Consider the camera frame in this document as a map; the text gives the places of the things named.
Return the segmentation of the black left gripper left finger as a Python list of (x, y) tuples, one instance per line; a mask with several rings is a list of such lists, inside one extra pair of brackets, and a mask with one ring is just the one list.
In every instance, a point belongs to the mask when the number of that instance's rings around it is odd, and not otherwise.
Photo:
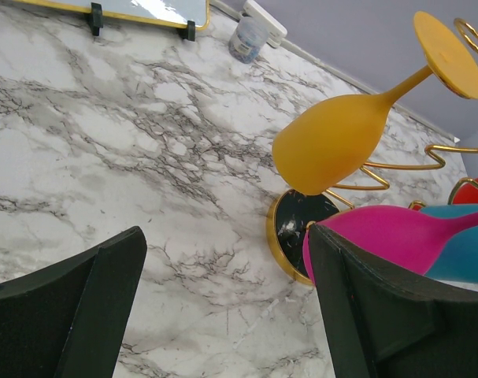
[(146, 252), (135, 226), (0, 283), (0, 377), (111, 377)]

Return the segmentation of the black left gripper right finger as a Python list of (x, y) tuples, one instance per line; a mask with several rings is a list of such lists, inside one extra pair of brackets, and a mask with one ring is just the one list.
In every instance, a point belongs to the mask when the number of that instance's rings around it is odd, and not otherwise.
[(325, 226), (309, 230), (337, 377), (478, 377), (478, 291), (378, 258)]

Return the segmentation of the red wine glass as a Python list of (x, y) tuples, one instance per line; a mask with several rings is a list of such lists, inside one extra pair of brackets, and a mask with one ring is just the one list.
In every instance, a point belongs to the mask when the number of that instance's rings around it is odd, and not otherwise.
[(478, 204), (478, 177), (460, 179), (450, 193), (449, 204)]

